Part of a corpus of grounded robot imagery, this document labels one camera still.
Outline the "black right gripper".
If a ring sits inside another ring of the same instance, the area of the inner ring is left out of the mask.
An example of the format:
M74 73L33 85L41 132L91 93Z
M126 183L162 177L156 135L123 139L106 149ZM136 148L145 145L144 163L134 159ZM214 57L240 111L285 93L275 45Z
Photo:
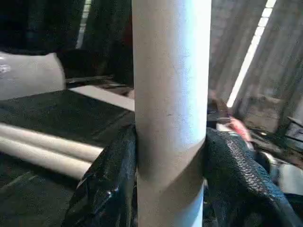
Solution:
M234 135L239 135L247 144L250 150L254 150L252 145L252 138L250 136L249 130L246 126L238 119L232 117L230 114L212 114L212 124L214 128L218 131L228 132Z

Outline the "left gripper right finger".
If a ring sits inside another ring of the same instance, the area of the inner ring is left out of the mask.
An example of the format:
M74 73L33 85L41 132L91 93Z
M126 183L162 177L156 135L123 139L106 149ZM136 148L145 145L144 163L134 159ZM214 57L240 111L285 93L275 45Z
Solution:
M303 225L241 136L208 128L204 152L204 176L220 227L242 227L253 213L262 227Z

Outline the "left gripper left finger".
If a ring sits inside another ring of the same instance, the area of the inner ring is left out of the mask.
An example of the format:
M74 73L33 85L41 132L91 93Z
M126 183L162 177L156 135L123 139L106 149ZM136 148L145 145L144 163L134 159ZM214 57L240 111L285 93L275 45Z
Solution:
M80 180L65 227L129 227L136 173L136 131L122 127Z

